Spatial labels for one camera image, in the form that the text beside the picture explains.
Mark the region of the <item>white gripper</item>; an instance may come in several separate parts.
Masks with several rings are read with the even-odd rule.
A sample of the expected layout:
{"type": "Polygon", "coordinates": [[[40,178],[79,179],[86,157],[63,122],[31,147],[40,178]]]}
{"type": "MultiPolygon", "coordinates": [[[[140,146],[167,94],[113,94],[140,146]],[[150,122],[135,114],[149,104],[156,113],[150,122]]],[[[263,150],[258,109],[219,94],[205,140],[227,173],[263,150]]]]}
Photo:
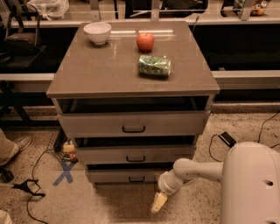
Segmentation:
{"type": "Polygon", "coordinates": [[[157,213],[168,199],[167,195],[174,194],[180,187],[184,185],[184,180],[178,178],[174,171],[166,171],[159,176],[157,186],[160,192],[155,194],[155,198],[151,207],[153,213],[157,213]]]}

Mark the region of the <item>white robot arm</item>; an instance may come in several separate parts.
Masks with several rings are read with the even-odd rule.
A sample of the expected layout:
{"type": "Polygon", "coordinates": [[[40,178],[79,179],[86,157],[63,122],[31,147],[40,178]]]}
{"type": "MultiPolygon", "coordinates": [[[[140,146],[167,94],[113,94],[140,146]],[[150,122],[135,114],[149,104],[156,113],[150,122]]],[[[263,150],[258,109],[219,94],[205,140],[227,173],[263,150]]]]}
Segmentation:
{"type": "Polygon", "coordinates": [[[221,185],[220,224],[280,224],[280,153],[254,142],[233,146],[222,162],[176,160],[162,173],[151,207],[158,212],[168,197],[194,179],[221,185]]]}

